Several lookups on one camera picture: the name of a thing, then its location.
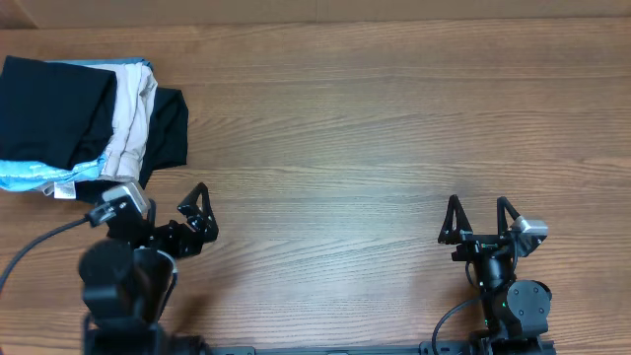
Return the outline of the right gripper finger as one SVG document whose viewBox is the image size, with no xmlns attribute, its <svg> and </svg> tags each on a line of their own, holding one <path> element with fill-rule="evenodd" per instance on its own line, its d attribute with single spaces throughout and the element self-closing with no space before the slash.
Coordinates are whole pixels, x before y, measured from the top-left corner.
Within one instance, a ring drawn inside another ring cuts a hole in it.
<svg viewBox="0 0 631 355">
<path fill-rule="evenodd" d="M 438 236 L 438 243 L 459 245 L 473 235 L 472 228 L 456 194 L 450 196 L 446 217 Z"/>
<path fill-rule="evenodd" d="M 497 233 L 499 235 L 504 235 L 509 230 L 508 216 L 510 216 L 513 221 L 516 221 L 521 216 L 506 196 L 501 196 L 497 199 L 496 212 Z"/>
</svg>

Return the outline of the black t-shirt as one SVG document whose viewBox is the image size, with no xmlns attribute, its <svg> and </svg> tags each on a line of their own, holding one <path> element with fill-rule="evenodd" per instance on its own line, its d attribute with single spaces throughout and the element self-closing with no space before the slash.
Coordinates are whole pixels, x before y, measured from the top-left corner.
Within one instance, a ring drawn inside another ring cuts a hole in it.
<svg viewBox="0 0 631 355">
<path fill-rule="evenodd" d="M 71 170 L 113 134 L 112 71 L 8 56 L 1 72 L 1 158 Z"/>
</svg>

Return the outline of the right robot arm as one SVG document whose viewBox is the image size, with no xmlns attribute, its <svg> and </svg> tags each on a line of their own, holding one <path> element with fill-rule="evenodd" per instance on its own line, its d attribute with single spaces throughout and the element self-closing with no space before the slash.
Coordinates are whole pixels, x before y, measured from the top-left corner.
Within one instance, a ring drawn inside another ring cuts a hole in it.
<svg viewBox="0 0 631 355">
<path fill-rule="evenodd" d="M 459 198 L 449 198 L 446 217 L 438 236 L 442 245 L 456 250 L 452 260 L 465 264 L 467 281 L 478 296 L 445 313 L 435 326 L 425 349 L 431 354 L 551 355 L 554 342 L 541 335 L 548 331 L 552 292 L 547 285 L 517 277 L 518 262 L 533 253 L 548 236 L 542 220 L 519 213 L 507 197 L 496 203 L 497 232 L 473 232 Z M 438 340 L 445 322 L 459 311 L 479 304 L 485 328 L 466 340 Z"/>
</svg>

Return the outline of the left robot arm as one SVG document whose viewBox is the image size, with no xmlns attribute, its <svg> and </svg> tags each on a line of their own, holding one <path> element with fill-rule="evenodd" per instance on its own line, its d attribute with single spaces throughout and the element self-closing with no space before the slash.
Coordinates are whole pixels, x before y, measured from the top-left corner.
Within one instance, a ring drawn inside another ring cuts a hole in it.
<svg viewBox="0 0 631 355">
<path fill-rule="evenodd" d="M 86 354 L 188 354 L 210 351 L 200 335 L 169 334 L 159 320 L 178 281 L 177 261 L 213 243 L 219 227 L 208 188 L 199 183 L 178 205 L 184 222 L 156 223 L 156 203 L 138 182 L 103 192 L 88 213 L 91 226 L 107 225 L 105 240 L 79 261 Z"/>
</svg>

